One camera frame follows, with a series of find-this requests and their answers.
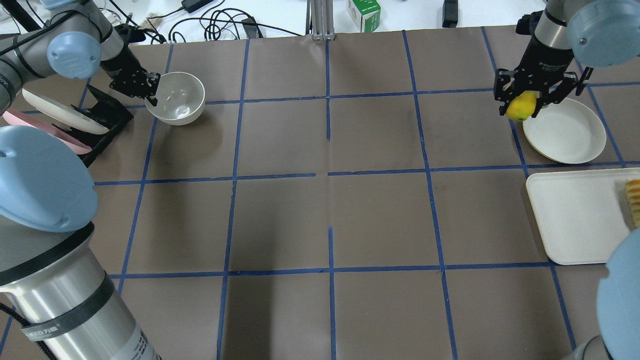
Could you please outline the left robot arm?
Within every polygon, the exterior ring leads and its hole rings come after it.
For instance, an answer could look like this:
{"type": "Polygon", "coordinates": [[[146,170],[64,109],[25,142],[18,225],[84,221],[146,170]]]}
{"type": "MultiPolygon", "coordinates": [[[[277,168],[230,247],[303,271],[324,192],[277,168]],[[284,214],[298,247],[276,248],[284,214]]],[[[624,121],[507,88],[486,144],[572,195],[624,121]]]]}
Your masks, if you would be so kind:
{"type": "MultiPolygon", "coordinates": [[[[1,111],[33,80],[87,79],[156,106],[147,71],[91,0],[44,0],[44,27],[1,41],[1,111]]],[[[51,360],[158,360],[90,248],[98,194],[85,162],[43,129],[1,128],[2,312],[51,360]]]]}

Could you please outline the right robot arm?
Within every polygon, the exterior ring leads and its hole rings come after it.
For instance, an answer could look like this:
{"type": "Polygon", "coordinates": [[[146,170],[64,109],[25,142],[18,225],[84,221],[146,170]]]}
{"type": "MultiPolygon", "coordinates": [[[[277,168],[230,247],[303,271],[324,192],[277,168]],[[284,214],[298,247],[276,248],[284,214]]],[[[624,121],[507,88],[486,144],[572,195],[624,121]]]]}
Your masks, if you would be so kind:
{"type": "MultiPolygon", "coordinates": [[[[549,0],[518,22],[530,36],[519,65],[494,73],[494,99],[510,120],[535,117],[571,91],[582,93],[595,68],[628,62],[639,54],[636,0],[549,0]]],[[[596,316],[600,334],[579,346],[569,360],[639,358],[639,230],[613,251],[608,274],[598,284],[596,316]]]]}

